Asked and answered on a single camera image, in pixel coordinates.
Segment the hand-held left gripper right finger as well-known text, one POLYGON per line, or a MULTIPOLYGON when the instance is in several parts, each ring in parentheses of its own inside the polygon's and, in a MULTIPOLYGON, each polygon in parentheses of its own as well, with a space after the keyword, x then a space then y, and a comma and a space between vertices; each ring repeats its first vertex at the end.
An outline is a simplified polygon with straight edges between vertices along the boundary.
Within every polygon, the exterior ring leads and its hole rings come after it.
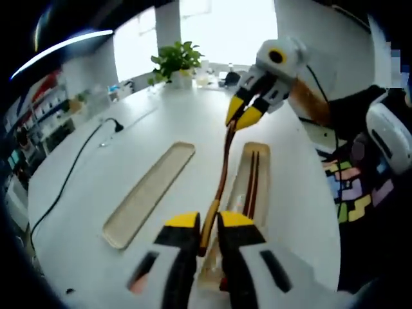
POLYGON ((311 266, 268 242, 241 213, 217 216, 222 266, 233 308, 321 308, 322 286, 311 266))

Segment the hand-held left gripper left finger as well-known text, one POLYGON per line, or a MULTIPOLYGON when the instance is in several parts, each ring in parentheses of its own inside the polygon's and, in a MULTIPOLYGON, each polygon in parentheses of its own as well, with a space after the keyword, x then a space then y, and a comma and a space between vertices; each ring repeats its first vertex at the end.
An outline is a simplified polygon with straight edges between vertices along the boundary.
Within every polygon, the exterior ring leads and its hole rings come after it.
POLYGON ((199 212, 167 220, 127 282, 132 307, 187 308, 199 247, 199 212))

